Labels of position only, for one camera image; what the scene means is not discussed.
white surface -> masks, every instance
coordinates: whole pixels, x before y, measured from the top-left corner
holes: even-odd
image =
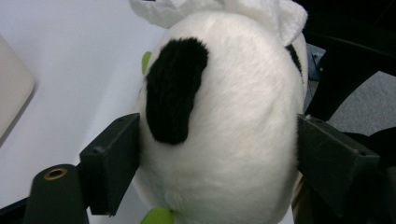
[[[141,57],[163,33],[127,0],[0,1],[0,34],[35,76],[31,102],[0,143],[0,208],[27,197],[45,168],[77,164],[99,132],[130,113]],[[134,224],[146,211],[130,188],[115,217],[90,222]]]
[[[0,34],[0,139],[33,86],[33,75]]]

green fabric piece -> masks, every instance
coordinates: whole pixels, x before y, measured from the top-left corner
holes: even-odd
[[[149,58],[151,57],[151,52],[147,51],[142,58],[142,73],[143,75],[146,74],[146,70],[148,69],[149,65]]]
[[[166,208],[153,208],[148,211],[141,224],[173,224],[174,217],[171,211]]]

plush toy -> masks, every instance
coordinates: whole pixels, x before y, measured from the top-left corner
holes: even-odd
[[[169,28],[143,60],[134,109],[141,158],[133,183],[148,206],[162,207],[143,223],[280,222],[298,173],[304,9],[290,0],[130,2]]]

screw hole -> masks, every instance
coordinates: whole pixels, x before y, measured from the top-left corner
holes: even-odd
[[[56,168],[44,175],[44,179],[46,180],[55,180],[63,177],[67,174],[67,169],[64,168]]]

black felt patch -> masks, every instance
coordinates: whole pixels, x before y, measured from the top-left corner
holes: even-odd
[[[154,139],[176,145],[189,134],[190,113],[208,50],[196,38],[170,40],[147,76],[147,120]]]
[[[298,68],[300,73],[302,73],[301,63],[300,63],[300,60],[299,60],[298,55],[297,55],[297,52],[294,49],[293,45],[286,46],[286,50],[289,51],[291,59],[293,60],[294,64],[296,65],[296,67]]]

